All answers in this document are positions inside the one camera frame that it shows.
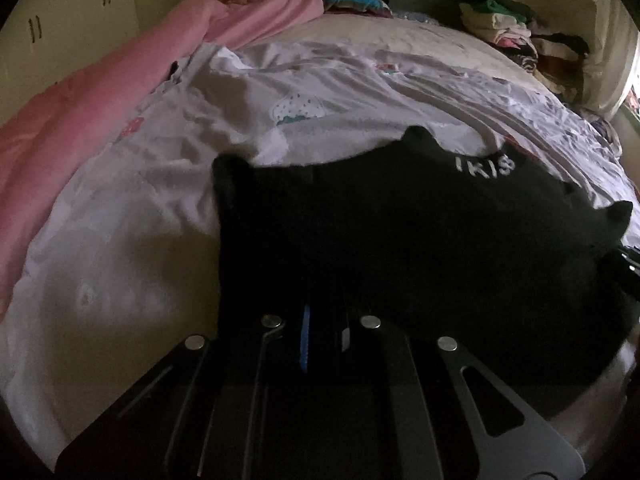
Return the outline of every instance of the curtain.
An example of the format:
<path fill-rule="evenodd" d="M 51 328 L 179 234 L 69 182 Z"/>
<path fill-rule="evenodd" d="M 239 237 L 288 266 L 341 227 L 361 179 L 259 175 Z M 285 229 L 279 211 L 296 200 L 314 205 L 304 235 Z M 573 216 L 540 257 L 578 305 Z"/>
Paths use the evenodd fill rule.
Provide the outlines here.
<path fill-rule="evenodd" d="M 621 0 L 595 0 L 594 49 L 584 62 L 582 104 L 611 120 L 640 68 L 640 33 Z"/>

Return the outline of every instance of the bed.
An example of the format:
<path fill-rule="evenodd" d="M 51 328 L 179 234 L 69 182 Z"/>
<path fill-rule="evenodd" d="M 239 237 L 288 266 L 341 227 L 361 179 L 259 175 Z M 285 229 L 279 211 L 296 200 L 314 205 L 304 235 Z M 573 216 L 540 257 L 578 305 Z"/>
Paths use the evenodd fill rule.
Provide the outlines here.
<path fill-rule="evenodd" d="M 409 123 L 468 155 L 510 136 L 593 206 L 631 201 L 623 241 L 639 243 L 634 186 L 602 138 L 464 32 L 323 15 L 240 49 L 204 42 L 111 125 L 28 246 L 0 323 L 0 392 L 36 455 L 53 469 L 178 341 L 215 336 L 217 154 L 260 166 L 329 162 L 398 139 Z M 548 420 L 587 464 L 619 423 L 635 350 L 630 336 L 577 398 L 553 393 L 574 398 Z"/>

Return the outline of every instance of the black metallic object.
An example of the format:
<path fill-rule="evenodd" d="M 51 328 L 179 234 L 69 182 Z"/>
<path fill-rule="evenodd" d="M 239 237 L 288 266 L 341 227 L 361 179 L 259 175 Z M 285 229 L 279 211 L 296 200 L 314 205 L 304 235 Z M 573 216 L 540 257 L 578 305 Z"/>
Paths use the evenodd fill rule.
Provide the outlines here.
<path fill-rule="evenodd" d="M 300 306 L 192 335 L 60 455 L 64 479 L 577 480 L 580 455 L 457 341 Z"/>

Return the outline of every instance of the pink blanket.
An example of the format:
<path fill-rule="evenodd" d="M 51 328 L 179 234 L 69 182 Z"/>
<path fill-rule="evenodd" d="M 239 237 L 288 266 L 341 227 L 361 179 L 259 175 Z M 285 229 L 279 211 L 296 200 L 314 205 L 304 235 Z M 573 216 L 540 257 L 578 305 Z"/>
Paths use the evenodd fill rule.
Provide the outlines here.
<path fill-rule="evenodd" d="M 0 128 L 0 320 L 27 247 L 76 169 L 202 41 L 238 48 L 322 14 L 322 0 L 185 0 L 155 28 L 31 99 Z"/>

